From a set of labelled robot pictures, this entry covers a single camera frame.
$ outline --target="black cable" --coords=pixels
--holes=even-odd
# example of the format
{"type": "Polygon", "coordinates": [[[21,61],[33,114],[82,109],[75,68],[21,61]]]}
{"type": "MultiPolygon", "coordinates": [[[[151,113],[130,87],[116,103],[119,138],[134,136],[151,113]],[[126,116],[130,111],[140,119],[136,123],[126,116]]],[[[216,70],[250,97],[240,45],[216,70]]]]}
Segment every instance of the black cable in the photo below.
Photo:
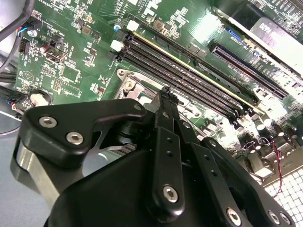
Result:
{"type": "Polygon", "coordinates": [[[6,87],[0,86],[0,95],[4,95],[6,98],[10,98],[14,95],[14,91],[6,87]]]}
{"type": "Polygon", "coordinates": [[[8,58],[5,60],[5,62],[0,67],[0,73],[2,73],[5,70],[5,68],[7,67],[7,65],[10,63],[10,61],[14,57],[16,51],[19,48],[20,42],[21,42],[21,37],[16,36],[13,48],[11,49],[11,51],[10,51],[10,53],[8,55],[8,58]]]}
{"type": "Polygon", "coordinates": [[[13,72],[2,72],[2,73],[0,73],[0,77],[1,78],[12,78],[12,79],[15,79],[17,77],[17,74],[13,73],[13,72]]]}
{"type": "Polygon", "coordinates": [[[12,78],[2,78],[2,77],[0,77],[0,82],[1,82],[1,83],[14,84],[14,83],[16,82],[16,79],[12,79],[12,78]]]}
{"type": "MultiPolygon", "coordinates": [[[[0,62],[3,64],[6,60],[6,57],[3,56],[2,54],[0,54],[0,62]]],[[[10,71],[17,71],[17,67],[12,64],[11,62],[9,63],[9,65],[7,66],[7,68],[10,70],[10,71]]]]}
{"type": "Polygon", "coordinates": [[[10,135],[10,134],[12,134],[12,133],[14,133],[14,132],[17,132],[18,130],[19,130],[19,126],[17,127],[17,128],[15,128],[15,129],[13,129],[13,130],[10,130],[10,131],[6,131],[6,132],[1,132],[0,133],[0,136],[6,136],[6,135],[10,135]]]}
{"type": "Polygon", "coordinates": [[[20,16],[0,31],[0,42],[15,32],[25,22],[27,22],[34,9],[34,5],[35,0],[25,0],[24,7],[20,16]]]}

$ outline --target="black ram slot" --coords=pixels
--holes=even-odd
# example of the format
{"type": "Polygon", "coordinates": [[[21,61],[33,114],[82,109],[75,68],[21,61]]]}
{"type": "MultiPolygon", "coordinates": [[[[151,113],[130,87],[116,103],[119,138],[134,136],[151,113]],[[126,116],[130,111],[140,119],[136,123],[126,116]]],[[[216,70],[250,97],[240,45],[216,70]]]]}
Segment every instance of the black ram slot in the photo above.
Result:
{"type": "Polygon", "coordinates": [[[142,40],[135,38],[134,44],[130,46],[130,48],[144,48],[141,51],[148,51],[144,54],[146,56],[153,57],[153,59],[157,59],[159,64],[167,65],[168,69],[175,70],[176,74],[183,74],[182,79],[191,81],[194,84],[198,84],[200,87],[198,89],[202,89],[207,92],[209,95],[213,96],[214,99],[220,99],[221,102],[228,104],[234,109],[238,109],[241,106],[241,102],[239,102],[236,98],[232,97],[226,92],[219,90],[216,86],[208,82],[207,80],[198,76],[195,72],[185,68],[179,62],[174,61],[173,59],[169,58],[168,56],[164,55],[157,49],[153,48],[151,45],[144,43],[142,40]]]}
{"type": "Polygon", "coordinates": [[[235,86],[241,93],[243,93],[245,96],[248,96],[250,99],[252,99],[254,102],[258,101],[258,98],[248,89],[245,87],[242,87],[240,84],[235,83],[232,79],[230,79],[225,73],[221,72],[220,70],[216,69],[209,63],[205,62],[204,60],[200,59],[197,55],[189,51],[188,49],[184,48],[180,44],[176,43],[175,41],[171,40],[170,38],[163,36],[159,31],[157,31],[155,28],[152,26],[140,21],[137,18],[134,18],[134,20],[140,24],[141,27],[149,30],[152,32],[154,35],[161,37],[165,42],[167,42],[170,46],[173,46],[176,50],[179,50],[181,53],[185,54],[186,56],[190,57],[195,63],[196,66],[201,68],[198,64],[200,63],[203,67],[207,68],[207,74],[209,78],[213,78],[213,80],[216,80],[217,77],[213,76],[212,74],[216,74],[217,76],[223,78],[226,80],[228,83],[232,84],[235,86]]]}
{"type": "Polygon", "coordinates": [[[166,61],[161,61],[161,59],[157,58],[152,53],[141,49],[139,46],[132,45],[129,51],[134,53],[136,56],[144,56],[144,59],[146,61],[149,61],[153,65],[160,66],[161,72],[164,72],[166,75],[172,75],[173,77],[178,78],[180,81],[185,83],[187,87],[195,89],[197,93],[203,95],[204,98],[220,103],[220,105],[226,110],[229,110],[232,113],[234,110],[240,110],[239,107],[214,94],[215,92],[210,90],[207,86],[202,86],[199,84],[199,82],[190,80],[187,76],[182,75],[182,73],[175,69],[172,65],[168,64],[166,61]]]}
{"type": "Polygon", "coordinates": [[[214,56],[228,64],[236,72],[243,76],[246,76],[256,84],[258,84],[258,86],[271,92],[279,99],[283,99],[288,96],[288,93],[281,89],[278,84],[274,83],[271,79],[258,72],[256,69],[251,67],[242,59],[238,58],[235,54],[224,48],[222,45],[218,43],[213,43],[210,46],[210,51],[214,56]]]}
{"type": "Polygon", "coordinates": [[[169,76],[163,73],[161,71],[162,69],[160,69],[158,65],[151,65],[150,62],[144,61],[141,57],[134,56],[131,52],[124,53],[124,60],[136,66],[137,68],[147,72],[148,74],[156,76],[164,83],[167,83],[169,86],[172,86],[173,89],[183,92],[184,95],[189,96],[193,100],[202,103],[209,109],[221,114],[222,116],[228,118],[232,115],[232,113],[226,111],[219,104],[215,103],[214,101],[208,100],[201,94],[197,94],[195,91],[191,90],[191,88],[188,88],[186,84],[182,83],[182,81],[178,81],[178,79],[173,78],[173,76],[169,76]]]}

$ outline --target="electrolytic capacitor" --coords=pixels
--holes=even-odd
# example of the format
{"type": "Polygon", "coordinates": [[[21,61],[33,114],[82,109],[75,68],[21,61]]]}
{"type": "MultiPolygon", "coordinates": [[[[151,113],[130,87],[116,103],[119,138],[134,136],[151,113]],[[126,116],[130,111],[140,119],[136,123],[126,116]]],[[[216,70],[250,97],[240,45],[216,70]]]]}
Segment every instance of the electrolytic capacitor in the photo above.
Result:
{"type": "Polygon", "coordinates": [[[261,116],[261,120],[263,121],[265,126],[270,126],[271,125],[272,120],[269,118],[269,116],[267,114],[261,116]]]}
{"type": "Polygon", "coordinates": [[[256,120],[254,123],[258,131],[265,129],[265,125],[261,120],[256,120]]]}
{"type": "Polygon", "coordinates": [[[289,135],[290,138],[292,138],[292,139],[298,138],[298,136],[297,136],[296,132],[293,130],[293,128],[288,128],[286,130],[286,132],[287,132],[287,134],[289,135]]]}
{"type": "Polygon", "coordinates": [[[263,130],[259,131],[259,135],[260,135],[260,137],[263,137],[263,138],[266,138],[266,139],[273,138],[272,134],[267,129],[263,129],[263,130]]]}
{"type": "Polygon", "coordinates": [[[255,145],[255,149],[256,150],[260,150],[261,149],[261,145],[259,144],[258,140],[254,138],[253,141],[255,142],[255,144],[254,144],[255,145]]]}
{"type": "Polygon", "coordinates": [[[285,135],[285,133],[281,129],[280,125],[275,125],[274,126],[274,130],[276,131],[276,133],[278,134],[278,136],[284,136],[285,135]]]}

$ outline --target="integrated circuit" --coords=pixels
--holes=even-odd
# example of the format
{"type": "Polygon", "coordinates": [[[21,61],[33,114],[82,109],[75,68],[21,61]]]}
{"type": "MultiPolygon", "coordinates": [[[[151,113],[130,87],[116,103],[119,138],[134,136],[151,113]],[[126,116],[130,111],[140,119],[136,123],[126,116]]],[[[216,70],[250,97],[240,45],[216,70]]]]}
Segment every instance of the integrated circuit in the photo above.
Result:
{"type": "Polygon", "coordinates": [[[99,40],[101,37],[100,32],[94,31],[93,38],[94,40],[99,40]]]}
{"type": "Polygon", "coordinates": [[[82,33],[85,34],[85,35],[90,35],[91,32],[92,32],[92,29],[91,29],[89,26],[87,26],[87,25],[83,25],[81,31],[82,31],[82,33]]]}
{"type": "Polygon", "coordinates": [[[91,50],[89,51],[89,53],[90,53],[91,55],[93,55],[93,56],[96,56],[96,55],[97,55],[97,51],[96,51],[95,49],[91,49],[91,50]]]}
{"type": "Polygon", "coordinates": [[[163,28],[164,23],[160,20],[155,20],[153,27],[157,30],[157,31],[161,31],[163,28]]]}
{"type": "Polygon", "coordinates": [[[197,47],[195,47],[194,45],[190,44],[188,46],[189,51],[191,51],[192,53],[198,53],[199,49],[197,47]]]}
{"type": "Polygon", "coordinates": [[[29,54],[29,48],[30,48],[30,42],[25,38],[21,39],[19,45],[19,52],[23,54],[29,54]]]}

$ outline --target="capacitor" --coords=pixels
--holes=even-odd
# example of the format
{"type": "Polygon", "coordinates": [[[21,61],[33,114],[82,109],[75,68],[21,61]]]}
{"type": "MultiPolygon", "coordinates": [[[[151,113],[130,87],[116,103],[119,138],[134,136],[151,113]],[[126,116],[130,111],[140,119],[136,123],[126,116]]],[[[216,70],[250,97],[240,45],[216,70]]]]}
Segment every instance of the capacitor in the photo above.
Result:
{"type": "Polygon", "coordinates": [[[117,32],[119,29],[122,28],[122,24],[120,22],[115,23],[114,25],[114,31],[117,32]]]}
{"type": "Polygon", "coordinates": [[[284,136],[285,135],[285,133],[281,129],[280,125],[275,125],[274,126],[274,130],[276,131],[276,133],[278,134],[278,136],[284,136]]]}
{"type": "Polygon", "coordinates": [[[266,138],[266,139],[272,139],[273,138],[272,134],[267,129],[263,129],[263,130],[259,131],[259,135],[260,135],[260,137],[263,137],[263,138],[266,138]]]}
{"type": "Polygon", "coordinates": [[[255,149],[256,150],[260,150],[261,149],[261,145],[259,144],[258,140],[254,139],[253,141],[255,142],[255,149]]]}
{"type": "Polygon", "coordinates": [[[289,135],[290,138],[296,139],[298,136],[296,135],[296,132],[293,130],[293,128],[288,128],[286,130],[287,134],[289,135]]]}
{"type": "Polygon", "coordinates": [[[251,154],[255,153],[256,152],[256,148],[255,148],[255,145],[251,145],[248,150],[250,151],[251,154]]]}
{"type": "Polygon", "coordinates": [[[263,122],[261,120],[256,120],[255,126],[258,131],[265,129],[265,125],[263,124],[263,122]]]}
{"type": "Polygon", "coordinates": [[[265,126],[271,125],[272,120],[270,119],[270,117],[267,114],[261,116],[261,120],[263,121],[265,126]]]}

